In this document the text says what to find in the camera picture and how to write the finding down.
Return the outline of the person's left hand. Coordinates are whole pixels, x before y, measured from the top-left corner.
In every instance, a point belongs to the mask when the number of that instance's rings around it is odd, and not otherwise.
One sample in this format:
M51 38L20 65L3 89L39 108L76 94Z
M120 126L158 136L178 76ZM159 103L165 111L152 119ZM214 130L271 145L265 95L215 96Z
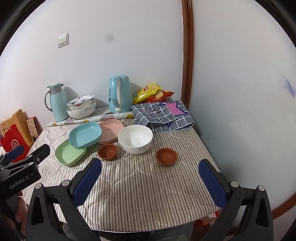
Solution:
M18 205L15 213L15 220L20 224L20 232L22 236L26 237L28 209L23 199L23 192L18 192Z

